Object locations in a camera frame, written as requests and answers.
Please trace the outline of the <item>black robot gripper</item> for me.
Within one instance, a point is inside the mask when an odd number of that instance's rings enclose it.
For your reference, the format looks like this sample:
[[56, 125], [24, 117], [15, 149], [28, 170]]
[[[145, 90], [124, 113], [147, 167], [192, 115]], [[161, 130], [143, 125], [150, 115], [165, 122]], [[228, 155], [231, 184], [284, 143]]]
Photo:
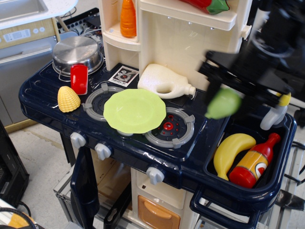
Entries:
[[293, 91], [285, 81], [275, 74], [282, 58], [291, 54], [269, 53], [259, 49], [242, 50], [239, 53], [208, 51], [199, 73], [210, 82], [206, 91], [208, 105], [222, 84], [241, 92], [241, 108], [255, 108], [262, 104], [276, 106], [279, 97], [272, 92], [288, 94]]

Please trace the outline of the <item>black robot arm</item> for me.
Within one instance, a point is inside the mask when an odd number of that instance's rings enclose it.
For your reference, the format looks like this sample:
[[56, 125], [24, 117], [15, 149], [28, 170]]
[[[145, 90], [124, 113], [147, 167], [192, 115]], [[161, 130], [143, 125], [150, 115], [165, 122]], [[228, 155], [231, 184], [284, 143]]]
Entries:
[[245, 95], [243, 107], [261, 104], [275, 107], [279, 98], [271, 92], [288, 94], [293, 88], [274, 73], [284, 58], [305, 36], [305, 2], [275, 0], [269, 18], [254, 30], [252, 39], [239, 53], [209, 51], [198, 70], [210, 82], [205, 104], [216, 96], [222, 84]]

